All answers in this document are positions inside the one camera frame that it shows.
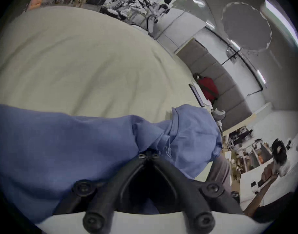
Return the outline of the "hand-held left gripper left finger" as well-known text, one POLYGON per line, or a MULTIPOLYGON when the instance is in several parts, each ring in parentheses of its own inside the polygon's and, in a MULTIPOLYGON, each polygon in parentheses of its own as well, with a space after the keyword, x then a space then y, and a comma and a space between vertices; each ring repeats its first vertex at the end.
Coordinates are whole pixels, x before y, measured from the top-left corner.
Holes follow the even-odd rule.
POLYGON ((108 234, 111 230, 117 199, 133 177, 146 164, 146 155, 139 154, 129 161, 108 182, 79 180, 59 202, 53 215, 66 215, 84 210, 84 229, 91 234, 108 234))

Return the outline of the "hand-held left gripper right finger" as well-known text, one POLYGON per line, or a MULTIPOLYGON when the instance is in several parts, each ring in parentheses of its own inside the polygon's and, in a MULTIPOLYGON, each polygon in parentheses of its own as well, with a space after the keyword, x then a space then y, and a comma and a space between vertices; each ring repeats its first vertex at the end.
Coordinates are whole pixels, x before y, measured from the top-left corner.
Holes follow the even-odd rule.
POLYGON ((215 158, 205 182, 188 179, 157 154, 153 155, 152 164, 175 193, 175 205, 184 213, 189 233, 210 233, 216 224, 212 211, 231 215, 243 214, 231 195, 231 168, 224 154, 215 158))

